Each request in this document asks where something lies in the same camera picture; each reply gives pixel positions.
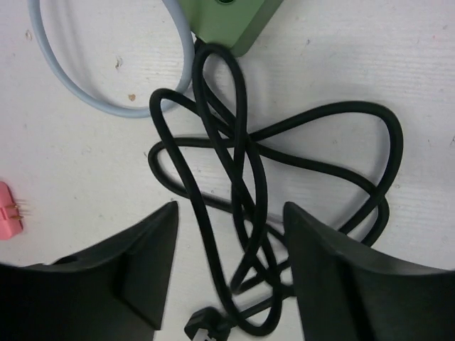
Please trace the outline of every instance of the power connector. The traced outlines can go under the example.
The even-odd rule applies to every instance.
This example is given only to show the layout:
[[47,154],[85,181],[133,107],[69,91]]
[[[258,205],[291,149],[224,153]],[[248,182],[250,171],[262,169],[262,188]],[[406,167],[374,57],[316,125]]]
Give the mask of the power connector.
[[185,326],[185,334],[192,341],[228,341],[230,328],[219,330],[225,318],[214,307],[196,311]]

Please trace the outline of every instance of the light blue cable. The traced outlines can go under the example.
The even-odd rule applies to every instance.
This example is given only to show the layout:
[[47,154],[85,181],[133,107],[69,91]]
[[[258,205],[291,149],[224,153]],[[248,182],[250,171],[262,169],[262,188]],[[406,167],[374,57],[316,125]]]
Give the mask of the light blue cable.
[[[185,14],[183,13],[177,0],[162,1],[168,9],[173,22],[176,24],[177,31],[182,42],[183,70],[176,91],[184,93],[191,83],[191,68],[194,59],[193,36],[191,35],[190,26],[186,20]],[[31,24],[33,30],[35,31],[36,40],[38,41],[41,51],[43,52],[51,70],[54,72],[54,75],[57,76],[67,89],[88,105],[108,114],[131,119],[140,119],[150,116],[148,107],[138,109],[118,107],[116,105],[100,101],[78,87],[62,69],[49,45],[49,40],[46,35],[46,31],[44,30],[43,18],[41,16],[40,0],[28,0],[28,11],[30,12]],[[175,103],[173,102],[163,101],[161,108],[163,111],[167,111],[174,105]]]

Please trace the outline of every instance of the pink connector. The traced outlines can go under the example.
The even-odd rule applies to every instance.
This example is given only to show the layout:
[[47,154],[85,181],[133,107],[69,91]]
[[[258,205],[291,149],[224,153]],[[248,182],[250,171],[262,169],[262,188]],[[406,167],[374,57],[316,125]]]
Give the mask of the pink connector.
[[22,217],[13,200],[8,185],[0,181],[0,240],[6,240],[22,232]]

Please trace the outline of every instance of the green plastic box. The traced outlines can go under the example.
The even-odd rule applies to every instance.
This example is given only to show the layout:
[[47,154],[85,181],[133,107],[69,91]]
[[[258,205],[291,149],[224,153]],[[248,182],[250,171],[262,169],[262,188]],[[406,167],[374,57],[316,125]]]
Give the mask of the green plastic box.
[[191,30],[205,43],[244,55],[283,0],[178,0]]

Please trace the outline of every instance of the tangled cable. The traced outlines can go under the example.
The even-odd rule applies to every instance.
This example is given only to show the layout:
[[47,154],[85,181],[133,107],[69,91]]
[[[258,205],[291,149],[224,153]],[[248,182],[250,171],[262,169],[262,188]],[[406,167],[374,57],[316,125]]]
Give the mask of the tangled cable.
[[[204,64],[211,55],[221,57],[230,69],[235,84],[237,104],[235,115],[214,95],[204,79]],[[297,114],[249,134],[247,132],[247,90],[240,66],[226,48],[214,44],[206,45],[200,41],[196,42],[196,56],[193,63],[193,91],[195,101],[168,89],[159,89],[151,95],[149,106],[151,118],[161,141],[150,150],[149,165],[157,180],[164,187],[177,195],[190,199],[193,205],[213,283],[230,321],[225,323],[224,328],[238,325],[251,335],[265,336],[273,332],[277,327],[282,313],[282,301],[286,297],[293,296],[294,290],[292,285],[282,283],[280,279],[281,272],[289,268],[289,262],[286,260],[280,264],[277,263],[269,239],[274,237],[286,246],[284,235],[267,224],[267,179],[261,156],[289,166],[336,176],[362,188],[369,194],[369,198],[339,228],[339,231],[344,234],[349,233],[377,208],[378,216],[376,221],[362,240],[362,243],[371,246],[381,235],[389,218],[389,205],[385,199],[385,194],[392,185],[402,160],[402,129],[397,117],[386,107],[369,102],[340,102]],[[197,114],[203,121],[208,138],[173,137],[161,110],[161,101],[164,99],[175,102]],[[220,118],[216,117],[213,112],[216,112]],[[390,154],[385,172],[378,185],[374,185],[351,170],[282,153],[260,143],[269,137],[276,136],[310,121],[348,112],[374,115],[382,119],[387,127],[390,136]],[[180,152],[179,147],[182,146],[215,149],[232,183],[230,201],[201,193],[185,158]],[[229,148],[234,148],[233,158],[228,153]],[[164,149],[167,150],[171,157],[183,185],[172,180],[161,167],[159,153]],[[242,178],[245,155],[250,161],[254,176],[256,191],[254,199]],[[229,285],[223,273],[206,206],[218,208],[232,214],[235,230],[245,251]],[[245,220],[252,223],[250,235],[248,235],[245,228]],[[267,266],[257,257],[259,249],[264,252]],[[257,272],[257,275],[245,280],[251,268]],[[232,299],[233,295],[243,293],[263,281],[272,287],[271,297],[242,312],[235,305]],[[255,325],[247,320],[251,315],[267,308],[269,308],[268,316],[261,325]]]

